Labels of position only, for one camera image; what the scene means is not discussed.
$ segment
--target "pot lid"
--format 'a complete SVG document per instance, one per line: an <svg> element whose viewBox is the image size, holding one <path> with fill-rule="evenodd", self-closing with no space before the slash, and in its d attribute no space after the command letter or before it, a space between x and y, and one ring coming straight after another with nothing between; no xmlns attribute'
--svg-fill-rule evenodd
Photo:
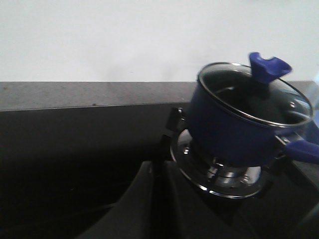
<svg viewBox="0 0 319 239"><path fill-rule="evenodd" d="M204 89L222 106L250 120L279 127L301 125L313 117L309 100L279 77L291 67L279 58L263 59L253 52L251 67L213 63L198 74Z"/></svg>

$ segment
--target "saucepan handle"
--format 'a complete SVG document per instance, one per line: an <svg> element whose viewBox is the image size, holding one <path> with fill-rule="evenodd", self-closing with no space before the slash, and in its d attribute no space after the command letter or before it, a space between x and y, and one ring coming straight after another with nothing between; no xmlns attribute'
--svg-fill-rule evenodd
<svg viewBox="0 0 319 239"><path fill-rule="evenodd" d="M319 164L319 145L304 139L287 142L284 153L297 161Z"/></svg>

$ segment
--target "burner ring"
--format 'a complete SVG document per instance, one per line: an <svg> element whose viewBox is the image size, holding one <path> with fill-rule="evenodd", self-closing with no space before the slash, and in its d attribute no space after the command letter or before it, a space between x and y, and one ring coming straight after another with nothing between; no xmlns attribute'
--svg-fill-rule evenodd
<svg viewBox="0 0 319 239"><path fill-rule="evenodd" d="M204 161L193 157L191 142L192 137L184 128L173 136L170 153L182 174L203 191L224 198L243 199L262 189L260 167L236 168L224 162L213 162L213 159L207 167Z"/></svg>

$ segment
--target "stovetop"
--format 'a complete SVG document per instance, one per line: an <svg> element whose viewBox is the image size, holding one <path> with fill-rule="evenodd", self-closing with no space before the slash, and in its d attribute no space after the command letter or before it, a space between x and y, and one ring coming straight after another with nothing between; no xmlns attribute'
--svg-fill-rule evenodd
<svg viewBox="0 0 319 239"><path fill-rule="evenodd" d="M316 165L282 158L240 201L183 177L167 119L184 100L1 112L0 237L317 238Z"/></svg>

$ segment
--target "glass lid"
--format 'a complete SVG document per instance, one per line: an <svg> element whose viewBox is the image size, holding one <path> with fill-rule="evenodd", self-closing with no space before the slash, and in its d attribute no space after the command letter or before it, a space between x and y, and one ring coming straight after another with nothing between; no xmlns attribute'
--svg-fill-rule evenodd
<svg viewBox="0 0 319 239"><path fill-rule="evenodd" d="M250 120L288 127L312 119L311 104L301 92L279 78L271 79L269 83L256 80L248 66L210 64L200 71L198 79L224 107Z"/></svg>

